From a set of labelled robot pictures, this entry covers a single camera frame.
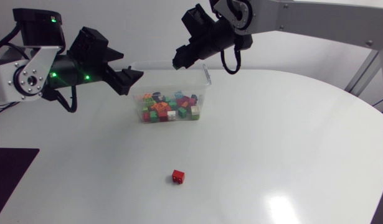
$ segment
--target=colorful blocks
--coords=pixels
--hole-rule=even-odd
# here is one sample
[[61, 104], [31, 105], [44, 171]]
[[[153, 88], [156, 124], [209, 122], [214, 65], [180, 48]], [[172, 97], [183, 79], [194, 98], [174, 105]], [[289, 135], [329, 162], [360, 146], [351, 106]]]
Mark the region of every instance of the colorful blocks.
[[158, 122], [158, 114], [155, 111], [149, 112], [149, 118], [152, 123]]
[[178, 184], [183, 184], [185, 177], [186, 177], [185, 173], [178, 171], [178, 170], [174, 170], [172, 173], [173, 182], [178, 183]]
[[149, 112], [143, 113], [143, 121], [144, 122], [150, 122], [151, 119], [149, 118]]
[[177, 111], [179, 112], [179, 116], [180, 116], [181, 118], [186, 118], [186, 116], [187, 116], [187, 110], [186, 110], [186, 109], [184, 109], [184, 108], [179, 108]]
[[174, 97], [176, 97], [176, 99], [181, 99], [183, 98], [183, 93], [181, 91], [177, 91], [174, 93]]
[[164, 96], [164, 92], [135, 95], [138, 111], [144, 122], [157, 123], [164, 121], [198, 120], [201, 106], [197, 103], [197, 95], [183, 95], [175, 92], [175, 98]]
[[168, 121], [176, 120], [176, 111], [168, 111]]
[[158, 113], [159, 121], [168, 121], [168, 112]]

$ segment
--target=clear plastic container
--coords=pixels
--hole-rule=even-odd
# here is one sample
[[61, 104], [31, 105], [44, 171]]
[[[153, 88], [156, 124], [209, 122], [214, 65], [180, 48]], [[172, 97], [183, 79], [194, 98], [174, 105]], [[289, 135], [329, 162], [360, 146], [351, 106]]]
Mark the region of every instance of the clear plastic container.
[[198, 120], [210, 76], [205, 63], [175, 70], [172, 61], [135, 62], [144, 75], [130, 89], [142, 122]]

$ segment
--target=white block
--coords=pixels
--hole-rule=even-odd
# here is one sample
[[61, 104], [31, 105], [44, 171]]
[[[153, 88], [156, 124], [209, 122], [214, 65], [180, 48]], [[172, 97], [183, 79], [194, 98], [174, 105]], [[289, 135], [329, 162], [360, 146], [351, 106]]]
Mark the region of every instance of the white block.
[[168, 111], [168, 121], [176, 120], [176, 111]]
[[191, 115], [199, 115], [199, 107], [191, 106]]

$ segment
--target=red cube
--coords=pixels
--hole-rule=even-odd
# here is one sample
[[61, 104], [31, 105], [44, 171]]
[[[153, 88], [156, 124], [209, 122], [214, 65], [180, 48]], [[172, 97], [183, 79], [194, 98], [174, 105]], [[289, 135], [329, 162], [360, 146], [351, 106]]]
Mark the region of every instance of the red cube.
[[183, 102], [188, 102], [190, 98], [188, 96], [183, 96], [182, 101]]
[[168, 111], [171, 111], [172, 108], [171, 108], [171, 106], [167, 105], [167, 106], [165, 107], [165, 110], [166, 110], [166, 112], [168, 112]]
[[181, 105], [184, 103], [182, 99], [176, 99], [177, 107], [181, 107]]
[[177, 182], [178, 184], [183, 184], [185, 178], [185, 174], [181, 171], [174, 170], [172, 174], [173, 182]]
[[143, 113], [143, 121], [144, 122], [150, 122], [151, 118], [149, 117], [149, 112]]
[[195, 106], [196, 105], [196, 99], [194, 99], [194, 98], [191, 98], [190, 100], [189, 100], [189, 106]]
[[159, 121], [168, 121], [168, 112], [158, 113]]

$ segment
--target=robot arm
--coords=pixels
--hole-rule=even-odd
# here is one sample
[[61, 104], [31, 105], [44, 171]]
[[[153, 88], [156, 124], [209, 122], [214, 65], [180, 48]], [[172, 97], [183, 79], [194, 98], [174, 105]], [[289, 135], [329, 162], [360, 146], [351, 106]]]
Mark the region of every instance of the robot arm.
[[[251, 34], [276, 30], [378, 50], [383, 69], [381, 8], [289, 0], [210, 0], [210, 4], [219, 18], [217, 22], [207, 22], [199, 5], [182, 18], [192, 37], [189, 45], [176, 50], [175, 68], [188, 68], [217, 52], [221, 52], [224, 63], [223, 50], [232, 45], [236, 58], [240, 57], [240, 50], [252, 44]], [[191, 32], [196, 27], [205, 27], [204, 32]]]
[[[73, 113], [77, 110], [77, 85], [104, 81], [119, 95], [127, 95], [143, 75], [130, 68], [114, 71], [108, 62], [123, 58], [123, 54], [109, 48], [108, 40], [97, 30], [84, 27], [67, 54], [58, 55], [65, 48], [60, 14], [36, 9], [13, 9], [13, 13], [17, 25], [0, 41], [0, 48], [12, 47], [0, 58], [0, 102], [45, 98], [57, 100]], [[9, 43], [19, 31], [25, 48], [32, 49], [31, 59]], [[56, 90], [67, 86], [72, 88], [71, 106]]]

